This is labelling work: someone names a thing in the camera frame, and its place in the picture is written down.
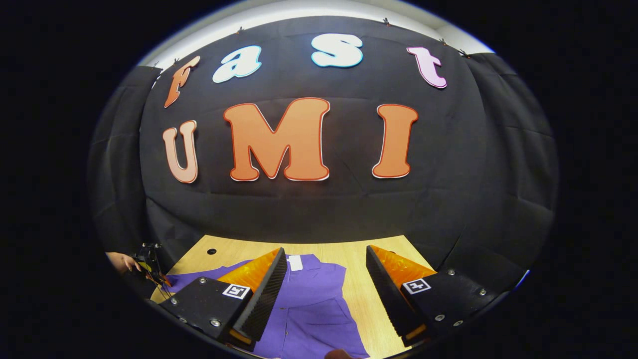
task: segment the white tag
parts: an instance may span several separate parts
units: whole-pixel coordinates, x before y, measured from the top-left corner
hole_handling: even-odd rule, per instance
[[[290,270],[304,269],[304,265],[301,264],[301,256],[288,256],[286,260],[290,262]]]
[[[240,286],[237,284],[231,284],[226,288],[223,295],[231,296],[237,299],[244,299],[246,293],[250,290],[250,287]]]
[[[403,283],[403,286],[405,287],[405,289],[408,290],[410,294],[417,294],[423,291],[427,291],[428,289],[432,289],[432,287],[425,280],[423,280],[423,278]]]

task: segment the white letter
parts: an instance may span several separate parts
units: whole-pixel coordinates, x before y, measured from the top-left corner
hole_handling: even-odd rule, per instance
[[[231,52],[221,60],[221,63],[224,65],[218,68],[212,75],[213,82],[219,84],[233,77],[246,77],[257,71],[262,65],[261,62],[257,61],[261,51],[261,47],[253,45]]]
[[[311,59],[321,67],[351,67],[363,60],[363,53],[357,48],[362,47],[363,42],[354,35],[323,34],[313,38],[311,45],[319,50]]]

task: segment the wooden table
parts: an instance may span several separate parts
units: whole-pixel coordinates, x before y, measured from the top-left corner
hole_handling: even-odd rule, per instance
[[[274,249],[283,247],[286,254],[314,254],[323,263],[335,263],[346,268],[343,283],[343,298],[350,314],[357,322],[361,341],[372,359],[386,358],[406,351],[386,314],[379,294],[366,269],[366,246],[376,245],[411,261],[432,268],[404,236],[369,241],[344,243],[264,243],[239,241],[213,236],[204,236],[167,273],[169,275],[195,273],[232,266],[238,262],[255,259]],[[209,255],[207,251],[217,252]],[[158,289],[151,300],[164,301]]]

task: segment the black fabric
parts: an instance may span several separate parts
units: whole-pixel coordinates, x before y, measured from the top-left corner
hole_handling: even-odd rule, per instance
[[[115,89],[93,133],[87,187],[91,216],[107,252],[132,254],[149,235],[139,129],[146,97],[160,71],[134,68]]]
[[[322,33],[361,38],[362,62],[352,68],[316,66],[310,43]],[[211,77],[221,59],[248,45],[261,46],[261,67],[245,78],[214,83]],[[411,46],[423,46],[441,60],[437,72],[447,80],[445,89],[421,77],[415,56],[406,51]],[[177,101],[165,109],[173,73],[195,56],[201,57],[199,64]],[[158,75],[157,69],[151,72],[145,78],[147,91]],[[127,103],[121,103],[130,96],[124,96],[125,84],[107,106],[111,112],[105,111],[106,117],[140,115],[141,109],[114,112],[126,109]],[[114,124],[107,143],[129,142],[108,149],[106,144],[93,146],[92,153],[103,157],[93,171],[100,189],[94,202],[102,203],[94,213],[98,228],[110,236],[111,250],[130,250],[150,236],[162,243],[158,255],[167,268],[204,234],[278,243],[404,234],[433,268],[480,267],[475,280],[505,290],[536,258],[553,221],[558,160],[551,129],[524,82],[495,54],[466,59],[435,39],[369,20],[290,19],[209,44],[163,72],[150,92],[137,95],[126,101],[144,104],[141,121],[120,119],[129,127],[122,132],[117,127],[122,125]],[[256,181],[234,181],[232,136],[224,111],[255,103],[276,128],[290,102],[306,96],[330,102],[322,128],[323,162],[330,177],[290,181],[283,176],[289,161],[285,156],[275,179],[260,169]],[[383,140],[376,108],[384,103],[406,105],[419,114],[410,134],[411,172],[403,178],[371,174]],[[161,136],[188,120],[198,125],[199,175],[190,184],[172,176]],[[97,134],[108,129],[102,123]],[[185,165],[181,135],[175,145]],[[258,166],[254,156],[253,165]],[[477,256],[468,256],[468,248]],[[491,275],[500,271],[505,277]]]
[[[352,68],[321,68],[311,60],[311,40],[322,33],[358,36],[364,59]],[[261,67],[245,78],[216,84],[212,74],[227,54],[259,45]],[[423,46],[441,60],[438,73],[447,88],[430,86],[420,75],[410,46]],[[181,95],[163,107],[172,74],[193,57]],[[261,176],[236,182],[230,125],[223,112],[252,102],[275,128],[295,98],[312,96],[330,102],[323,121],[325,181],[290,181]],[[414,108],[409,175],[378,179],[383,120],[376,108],[397,103]],[[166,160],[161,134],[167,128],[197,121],[197,180],[178,182]],[[464,59],[439,41],[398,27],[343,17],[291,19],[258,26],[205,46],[158,79],[142,118],[140,158],[144,188],[150,200],[205,234],[241,240],[317,243],[370,240],[426,229],[449,252],[478,209],[478,190],[485,162],[485,116],[479,89]],[[177,156],[185,165],[181,135]],[[151,222],[161,222],[149,212]]]
[[[480,211],[443,268],[471,269],[475,280],[502,291],[518,282],[549,234],[558,191],[556,143],[540,104],[500,57],[475,54],[466,63],[480,89],[489,145]]]

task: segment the letter m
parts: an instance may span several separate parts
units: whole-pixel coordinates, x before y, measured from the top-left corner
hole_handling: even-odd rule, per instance
[[[275,131],[254,103],[235,105],[224,112],[230,122],[235,168],[230,177],[235,181],[254,181],[259,170],[253,167],[250,153],[270,179],[279,172],[286,151],[290,165],[284,176],[294,181],[321,181],[330,171],[323,165],[322,123],[330,103],[322,98],[298,98],[290,103]]]

